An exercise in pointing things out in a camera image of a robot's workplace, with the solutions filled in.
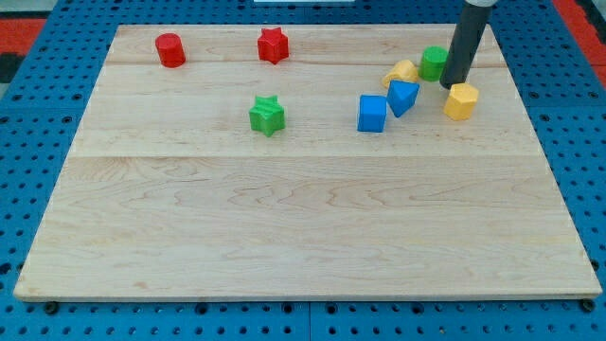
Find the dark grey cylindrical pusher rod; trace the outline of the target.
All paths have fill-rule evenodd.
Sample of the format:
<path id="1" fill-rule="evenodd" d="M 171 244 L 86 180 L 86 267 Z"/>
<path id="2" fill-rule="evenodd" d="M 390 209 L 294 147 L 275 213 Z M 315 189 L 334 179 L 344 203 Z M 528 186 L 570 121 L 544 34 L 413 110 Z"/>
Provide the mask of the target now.
<path id="1" fill-rule="evenodd" d="M 484 34 L 493 7 L 493 0 L 464 0 L 455 26 L 440 84 L 451 89 L 466 81 Z"/>

